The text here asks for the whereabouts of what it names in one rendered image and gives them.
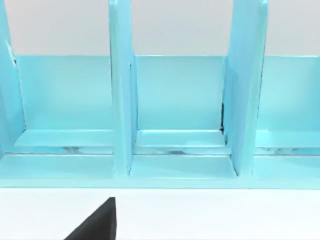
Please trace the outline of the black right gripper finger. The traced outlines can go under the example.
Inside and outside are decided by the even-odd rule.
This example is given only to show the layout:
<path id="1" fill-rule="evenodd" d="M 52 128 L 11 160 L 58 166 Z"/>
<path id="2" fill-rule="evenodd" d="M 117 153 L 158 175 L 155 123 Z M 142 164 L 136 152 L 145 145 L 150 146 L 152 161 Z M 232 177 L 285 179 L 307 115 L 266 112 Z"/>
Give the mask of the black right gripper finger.
<path id="1" fill-rule="evenodd" d="M 64 240 L 116 240 L 116 198 L 109 197 Z"/>

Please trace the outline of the light blue rack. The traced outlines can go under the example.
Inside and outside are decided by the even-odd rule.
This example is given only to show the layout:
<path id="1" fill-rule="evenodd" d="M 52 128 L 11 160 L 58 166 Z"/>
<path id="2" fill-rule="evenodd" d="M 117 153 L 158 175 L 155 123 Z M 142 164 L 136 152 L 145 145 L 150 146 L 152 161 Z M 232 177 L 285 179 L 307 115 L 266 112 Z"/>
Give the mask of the light blue rack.
<path id="1" fill-rule="evenodd" d="M 320 190 L 320 1 L 0 0 L 0 188 Z"/>

